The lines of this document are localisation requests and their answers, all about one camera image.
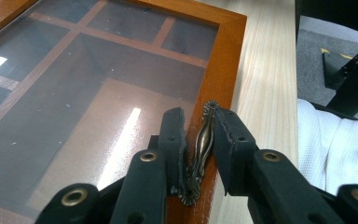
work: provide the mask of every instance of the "black chair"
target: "black chair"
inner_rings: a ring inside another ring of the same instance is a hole
[[[330,21],[358,31],[357,0],[296,0],[296,32],[300,15]],[[326,106],[330,111],[354,116],[358,113],[358,57],[352,59],[352,69],[344,71],[346,78],[336,95]]]

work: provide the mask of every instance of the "white fabric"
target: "white fabric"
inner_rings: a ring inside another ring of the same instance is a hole
[[[303,100],[297,108],[301,174],[335,195],[343,184],[358,184],[358,121],[316,110]]]

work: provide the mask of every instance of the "glass pane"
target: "glass pane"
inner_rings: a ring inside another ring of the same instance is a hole
[[[103,189],[181,106],[216,28],[122,1],[42,1],[0,34],[0,208],[35,219],[60,189]]]

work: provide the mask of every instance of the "ornate bronze handle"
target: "ornate bronze handle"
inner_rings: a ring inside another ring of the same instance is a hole
[[[200,197],[200,184],[205,174],[205,162],[212,146],[214,135],[214,111],[219,107],[215,101],[208,101],[204,106],[203,124],[197,136],[196,153],[191,165],[187,168],[185,178],[186,190],[179,190],[179,198],[185,205],[191,205]]]

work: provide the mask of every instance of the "metal screw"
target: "metal screw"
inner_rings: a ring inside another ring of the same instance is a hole
[[[263,158],[266,161],[280,161],[281,160],[281,157],[277,153],[270,152],[270,151],[264,152]]]
[[[61,203],[65,206],[75,206],[87,198],[87,190],[83,188],[72,189],[63,195]]]
[[[158,157],[158,154],[155,152],[144,152],[141,155],[141,161],[155,161]]]

